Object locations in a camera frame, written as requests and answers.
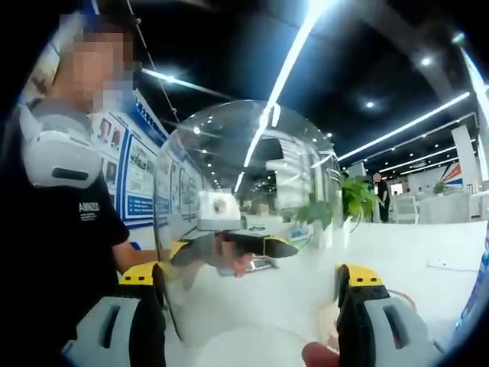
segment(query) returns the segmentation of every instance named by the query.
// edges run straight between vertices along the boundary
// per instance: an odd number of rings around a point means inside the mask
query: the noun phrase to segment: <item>white chair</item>
[[[395,196],[393,199],[394,222],[399,224],[417,224],[418,208],[414,196]]]
[[[489,195],[481,195],[480,206],[481,219],[489,220]]]

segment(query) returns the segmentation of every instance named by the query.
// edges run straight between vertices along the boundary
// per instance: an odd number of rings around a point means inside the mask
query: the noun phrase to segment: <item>white device on table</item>
[[[231,193],[201,191],[199,201],[199,230],[220,232],[241,229],[239,204]]]

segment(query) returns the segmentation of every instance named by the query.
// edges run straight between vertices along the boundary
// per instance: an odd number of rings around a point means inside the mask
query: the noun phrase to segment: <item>glass dome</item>
[[[195,365],[300,365],[306,343],[328,338],[320,320],[344,247],[340,177],[327,136],[279,105],[214,106],[171,134],[157,158],[155,233]]]

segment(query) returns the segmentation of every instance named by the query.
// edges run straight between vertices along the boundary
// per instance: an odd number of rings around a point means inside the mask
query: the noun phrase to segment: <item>black ceiling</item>
[[[456,32],[465,33],[465,47],[487,78],[487,30],[474,21],[473,14],[482,6],[476,2],[333,2],[331,10],[317,21],[279,103],[305,116],[321,131],[331,132],[338,156],[471,89],[461,55],[451,42]],[[125,2],[121,3],[129,11]],[[267,100],[302,24],[305,3],[131,1],[157,71],[223,96],[161,82],[148,75],[143,77],[140,91],[169,131],[177,119],[183,121],[205,107],[227,102],[226,96]],[[470,11],[461,11],[460,7]],[[137,55],[144,67],[152,70],[140,41]],[[429,67],[420,66],[425,56],[433,59]],[[373,108],[366,107],[369,101],[374,103]],[[342,165],[348,166],[472,111],[474,102],[466,99],[344,160]],[[476,128],[470,126],[475,136]],[[394,164],[412,159],[411,152],[429,154],[436,144],[440,148],[453,145],[449,129],[372,158],[367,167],[373,173],[386,161]]]

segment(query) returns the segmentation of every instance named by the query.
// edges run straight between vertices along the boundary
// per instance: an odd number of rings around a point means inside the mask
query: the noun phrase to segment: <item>gray robotic part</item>
[[[66,359],[76,367],[130,367],[129,336],[139,302],[137,298],[102,298],[76,327],[77,340],[63,348]]]
[[[423,319],[402,300],[368,300],[365,308],[374,331],[375,367],[428,367],[442,357]]]

